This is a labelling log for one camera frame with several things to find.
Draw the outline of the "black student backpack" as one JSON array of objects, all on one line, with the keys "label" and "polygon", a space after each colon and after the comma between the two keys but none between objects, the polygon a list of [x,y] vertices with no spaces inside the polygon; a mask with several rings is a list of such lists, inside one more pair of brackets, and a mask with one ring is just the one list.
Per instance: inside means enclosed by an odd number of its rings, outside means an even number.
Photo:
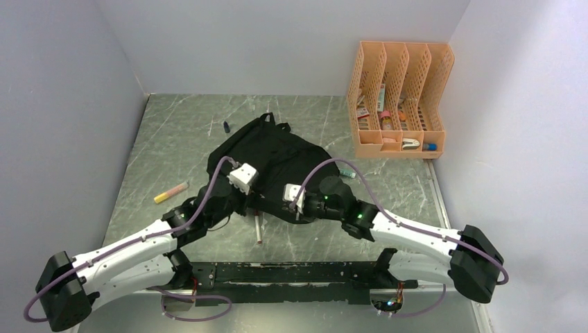
[{"label": "black student backpack", "polygon": [[317,192],[322,179],[340,177],[339,168],[330,162],[307,180],[319,163],[331,159],[330,154],[291,133],[288,123],[276,123],[273,114],[250,121],[212,151],[207,160],[209,175],[225,156],[241,164],[248,163],[259,173],[252,194],[246,199],[246,207],[288,223],[291,223],[292,214],[282,198],[286,184],[305,184],[305,189]]}]

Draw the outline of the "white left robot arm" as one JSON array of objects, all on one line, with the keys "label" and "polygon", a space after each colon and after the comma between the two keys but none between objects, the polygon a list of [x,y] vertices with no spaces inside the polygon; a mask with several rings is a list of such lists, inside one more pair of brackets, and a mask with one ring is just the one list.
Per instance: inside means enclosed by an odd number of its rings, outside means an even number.
[{"label": "white left robot arm", "polygon": [[233,176],[213,178],[199,196],[165,213],[144,229],[76,256],[52,255],[35,286],[44,322],[52,332],[69,330],[94,310],[151,287],[181,289],[192,265],[181,248],[241,209],[251,186]]}]

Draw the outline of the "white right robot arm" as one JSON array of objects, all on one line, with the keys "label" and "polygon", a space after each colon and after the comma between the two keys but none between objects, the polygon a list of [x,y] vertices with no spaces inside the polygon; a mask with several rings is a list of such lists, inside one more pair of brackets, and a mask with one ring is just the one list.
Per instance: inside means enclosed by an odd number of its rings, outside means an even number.
[{"label": "white right robot arm", "polygon": [[433,227],[357,199],[335,176],[322,180],[318,193],[287,184],[283,199],[297,219],[340,221],[351,237],[391,246],[374,269],[382,287],[421,280],[453,287],[475,302],[491,301],[506,279],[504,259],[484,232],[472,225],[462,230]]}]

